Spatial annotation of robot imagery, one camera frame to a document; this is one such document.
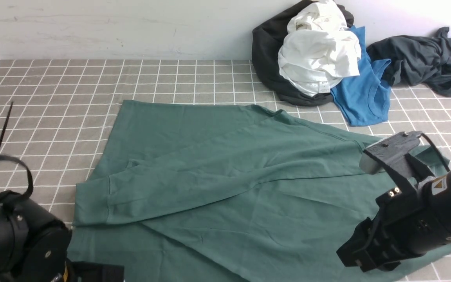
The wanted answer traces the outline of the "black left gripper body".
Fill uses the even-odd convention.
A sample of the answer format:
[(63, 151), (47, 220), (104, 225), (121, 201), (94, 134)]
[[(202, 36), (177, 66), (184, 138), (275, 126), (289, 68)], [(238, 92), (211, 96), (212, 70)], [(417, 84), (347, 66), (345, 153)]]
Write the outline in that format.
[(124, 267), (86, 261), (68, 261), (66, 282), (124, 282)]

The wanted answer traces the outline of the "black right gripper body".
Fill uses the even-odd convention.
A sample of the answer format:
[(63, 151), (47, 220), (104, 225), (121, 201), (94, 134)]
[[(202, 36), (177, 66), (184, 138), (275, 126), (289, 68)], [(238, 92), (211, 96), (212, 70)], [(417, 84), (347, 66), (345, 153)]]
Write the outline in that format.
[(337, 250), (345, 267), (393, 271), (401, 261), (445, 245), (445, 228), (422, 189), (391, 189), (377, 197), (374, 219), (359, 223)]

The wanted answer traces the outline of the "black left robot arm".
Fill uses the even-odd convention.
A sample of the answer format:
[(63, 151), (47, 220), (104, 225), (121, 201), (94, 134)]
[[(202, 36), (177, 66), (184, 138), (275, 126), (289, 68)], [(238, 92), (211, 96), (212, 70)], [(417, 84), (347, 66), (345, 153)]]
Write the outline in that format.
[(0, 193), (0, 282), (123, 282), (124, 267), (72, 261), (72, 230), (31, 199)]

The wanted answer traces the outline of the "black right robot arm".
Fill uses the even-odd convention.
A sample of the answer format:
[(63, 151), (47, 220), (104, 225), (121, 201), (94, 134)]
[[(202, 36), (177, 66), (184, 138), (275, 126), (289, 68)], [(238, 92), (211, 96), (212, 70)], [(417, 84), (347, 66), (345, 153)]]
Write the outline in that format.
[(345, 267), (393, 271), (402, 261), (451, 244), (451, 171), (435, 177), (413, 155), (403, 164), (384, 166), (396, 186), (376, 198), (374, 219), (359, 223), (337, 250)]

